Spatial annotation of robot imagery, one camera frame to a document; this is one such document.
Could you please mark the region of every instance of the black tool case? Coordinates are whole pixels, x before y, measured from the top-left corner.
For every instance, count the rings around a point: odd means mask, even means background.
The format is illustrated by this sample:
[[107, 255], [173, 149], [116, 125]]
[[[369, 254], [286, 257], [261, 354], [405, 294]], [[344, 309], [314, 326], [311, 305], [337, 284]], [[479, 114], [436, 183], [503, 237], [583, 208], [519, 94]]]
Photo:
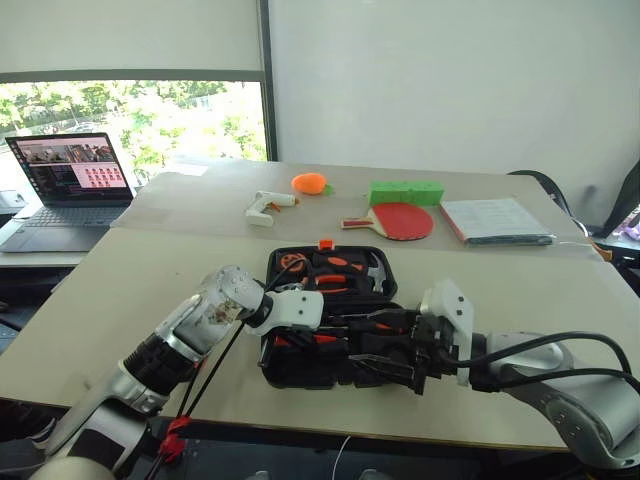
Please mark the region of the black tool case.
[[[329, 389], [336, 383], [356, 387], [387, 383], [348, 358], [374, 354], [400, 362], [410, 359], [415, 316], [391, 302], [398, 286], [385, 254], [375, 247], [333, 246], [328, 241], [318, 247], [277, 249], [269, 257], [267, 284], [301, 257], [309, 260], [312, 275], [298, 262], [273, 288], [322, 291], [322, 321], [317, 331], [287, 327], [262, 337], [259, 365], [267, 381], [277, 388], [308, 389]], [[374, 277], [381, 272], [376, 269], [380, 268], [384, 280], [380, 276], [376, 283]]]

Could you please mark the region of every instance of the silver robotic arm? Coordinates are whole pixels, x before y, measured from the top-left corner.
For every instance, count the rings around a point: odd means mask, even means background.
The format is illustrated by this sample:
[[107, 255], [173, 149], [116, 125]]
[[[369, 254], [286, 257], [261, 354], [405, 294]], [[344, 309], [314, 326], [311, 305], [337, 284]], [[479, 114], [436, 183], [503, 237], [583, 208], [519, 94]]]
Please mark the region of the silver robotic arm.
[[[316, 329], [322, 307], [318, 292], [265, 293], [240, 267], [207, 276], [195, 295], [61, 419], [47, 445], [48, 460], [87, 458], [116, 476], [126, 475], [148, 433], [148, 417], [162, 409], [178, 383], [191, 378], [235, 320], [254, 335], [293, 324]], [[47, 465], [44, 473], [54, 468]]]
[[542, 374], [570, 374], [587, 367], [559, 342], [495, 361], [473, 361], [542, 335], [474, 334], [473, 306], [451, 280], [426, 292], [411, 336], [416, 354], [413, 365], [371, 355], [352, 356], [352, 360], [418, 394], [423, 393], [427, 376], [440, 378], [443, 374], [456, 375], [459, 385], [471, 385], [474, 390], [508, 393], [542, 413], [571, 452], [599, 475], [622, 471], [638, 475], [640, 392], [624, 379], [600, 374], [535, 380]]

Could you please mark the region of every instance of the tabletop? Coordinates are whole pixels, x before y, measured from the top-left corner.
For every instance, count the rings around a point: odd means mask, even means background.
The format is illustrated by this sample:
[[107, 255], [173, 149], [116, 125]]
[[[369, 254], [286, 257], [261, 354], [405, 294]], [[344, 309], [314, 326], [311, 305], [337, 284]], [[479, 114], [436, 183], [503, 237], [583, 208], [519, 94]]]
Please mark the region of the tabletop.
[[[296, 243], [112, 228], [1, 357], [0, 397], [72, 405], [207, 273], [237, 264], [264, 279], [268, 254]], [[384, 251], [401, 305], [415, 307], [425, 289], [449, 277], [474, 304], [477, 332], [605, 332], [640, 368], [640, 301], [607, 263], [396, 246]], [[569, 346], [592, 365], [616, 366], [600, 345]], [[279, 390], [262, 377], [258, 356], [259, 339], [241, 334], [194, 418], [452, 444], [563, 446], [534, 409], [503, 393], [458, 387], [453, 377], [428, 378], [424, 396], [398, 385]], [[176, 389], [164, 415], [175, 414], [183, 391], [184, 385]]]
[[[334, 193], [304, 195], [292, 190], [291, 179], [300, 173], [325, 175]], [[551, 201], [538, 182], [528, 176], [398, 170], [387, 168], [301, 165], [277, 162], [217, 160], [202, 175], [164, 173], [142, 189], [131, 207], [114, 225], [162, 231], [224, 235], [315, 243], [332, 238], [337, 244], [465, 251], [465, 247], [437, 207], [426, 207], [435, 228], [426, 238], [412, 242], [378, 239], [370, 230], [340, 230], [341, 217], [361, 217], [367, 212], [371, 181], [439, 181], [444, 200], [515, 198], [556, 235], [548, 247], [502, 246], [490, 253], [575, 258], [602, 258], [573, 221]], [[300, 204], [272, 212], [272, 228], [247, 223], [244, 211], [256, 191], [296, 193]], [[478, 249], [478, 254], [488, 252]]]

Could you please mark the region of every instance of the white wall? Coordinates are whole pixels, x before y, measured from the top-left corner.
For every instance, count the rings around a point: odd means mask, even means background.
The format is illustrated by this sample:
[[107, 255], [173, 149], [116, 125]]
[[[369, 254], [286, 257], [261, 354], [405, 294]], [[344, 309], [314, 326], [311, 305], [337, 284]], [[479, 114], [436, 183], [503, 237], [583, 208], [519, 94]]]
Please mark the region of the white wall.
[[638, 0], [270, 4], [284, 161], [540, 170], [598, 224], [638, 160]]

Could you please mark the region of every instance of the window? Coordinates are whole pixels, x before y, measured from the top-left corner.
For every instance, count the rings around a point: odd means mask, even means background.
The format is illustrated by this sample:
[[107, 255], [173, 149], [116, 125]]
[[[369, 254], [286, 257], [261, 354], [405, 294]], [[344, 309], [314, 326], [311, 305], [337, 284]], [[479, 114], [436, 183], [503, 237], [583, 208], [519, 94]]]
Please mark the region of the window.
[[266, 161], [260, 82], [0, 84], [0, 190], [29, 189], [4, 137], [106, 132], [132, 184], [216, 157]]

